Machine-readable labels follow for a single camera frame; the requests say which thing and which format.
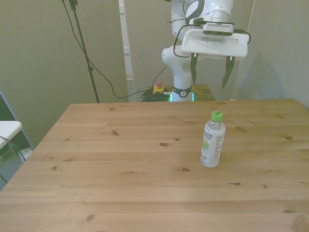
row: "green bottle cap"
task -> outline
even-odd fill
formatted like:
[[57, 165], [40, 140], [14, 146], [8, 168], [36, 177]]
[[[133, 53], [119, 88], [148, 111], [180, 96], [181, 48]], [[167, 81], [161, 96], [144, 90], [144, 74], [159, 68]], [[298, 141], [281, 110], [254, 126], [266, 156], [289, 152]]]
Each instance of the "green bottle cap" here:
[[214, 122], [221, 122], [223, 119], [223, 114], [220, 111], [215, 111], [212, 113], [211, 119]]

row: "black stand pole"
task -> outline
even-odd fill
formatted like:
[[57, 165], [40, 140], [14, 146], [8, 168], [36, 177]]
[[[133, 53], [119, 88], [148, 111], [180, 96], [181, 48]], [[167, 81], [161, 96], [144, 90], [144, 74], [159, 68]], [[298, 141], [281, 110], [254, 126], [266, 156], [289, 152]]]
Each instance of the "black stand pole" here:
[[96, 88], [95, 80], [94, 80], [93, 74], [92, 74], [93, 67], [91, 67], [91, 66], [90, 66], [90, 63], [89, 63], [89, 58], [88, 58], [88, 55], [87, 55], [87, 52], [86, 52], [86, 47], [85, 47], [85, 44], [84, 44], [82, 31], [81, 31], [81, 28], [80, 28], [80, 26], [79, 26], [77, 14], [76, 14], [76, 7], [75, 7], [75, 6], [77, 5], [77, 0], [69, 0], [69, 2], [70, 2], [71, 9], [72, 9], [73, 12], [74, 12], [74, 16], [75, 16], [75, 20], [76, 20], [78, 32], [79, 32], [79, 35], [80, 35], [80, 37], [81, 37], [81, 41], [82, 41], [82, 45], [83, 45], [83, 50], [84, 50], [84, 54], [85, 54], [85, 57], [86, 57], [86, 61], [87, 61], [87, 65], [88, 65], [88, 71], [89, 71], [89, 74], [90, 74], [90, 78], [91, 78], [93, 90], [94, 90], [95, 95], [96, 95], [97, 103], [100, 103], [100, 101], [99, 101], [99, 99], [98, 99], [98, 93], [97, 93], [97, 88]]

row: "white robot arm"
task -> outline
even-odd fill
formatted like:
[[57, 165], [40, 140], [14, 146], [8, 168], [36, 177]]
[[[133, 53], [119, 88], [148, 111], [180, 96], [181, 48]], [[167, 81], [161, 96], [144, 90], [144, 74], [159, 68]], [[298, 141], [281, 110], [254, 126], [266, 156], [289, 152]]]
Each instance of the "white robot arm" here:
[[247, 55], [249, 36], [234, 30], [230, 23], [233, 0], [165, 0], [172, 1], [172, 31], [175, 45], [165, 48], [162, 60], [173, 71], [174, 101], [192, 101], [195, 65], [204, 58], [226, 59], [224, 88], [235, 60]]

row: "beige wall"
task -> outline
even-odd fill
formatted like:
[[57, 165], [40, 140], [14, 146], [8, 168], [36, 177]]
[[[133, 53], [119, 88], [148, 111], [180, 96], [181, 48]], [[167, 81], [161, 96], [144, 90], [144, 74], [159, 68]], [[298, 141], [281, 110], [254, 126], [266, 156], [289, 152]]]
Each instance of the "beige wall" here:
[[[171, 33], [172, 4], [163, 0], [125, 0], [126, 22], [133, 65], [135, 89], [145, 90], [164, 68], [162, 50], [174, 44]], [[238, 29], [247, 29], [253, 0], [234, 0], [232, 22]], [[231, 77], [222, 90], [225, 60], [206, 59], [197, 64], [197, 84], [207, 84], [218, 100], [230, 99], [233, 94], [239, 62], [235, 63]], [[158, 80], [173, 84], [173, 74], [166, 69]]]
[[[89, 57], [126, 95], [118, 1], [79, 0], [77, 14]], [[69, 104], [96, 102], [84, 54], [60, 0], [1, 1], [0, 27], [0, 91], [36, 147]], [[127, 101], [94, 76], [101, 102]]]
[[309, 109], [309, 1], [257, 0], [249, 27], [237, 99], [300, 101]]

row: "plastic bottle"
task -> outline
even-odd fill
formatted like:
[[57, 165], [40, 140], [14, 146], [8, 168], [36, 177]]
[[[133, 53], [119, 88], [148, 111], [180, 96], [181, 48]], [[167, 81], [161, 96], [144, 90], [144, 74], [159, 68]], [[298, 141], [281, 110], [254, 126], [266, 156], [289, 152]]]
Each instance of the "plastic bottle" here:
[[204, 129], [201, 162], [205, 167], [214, 168], [218, 165], [225, 135], [225, 125], [220, 111], [212, 113]]

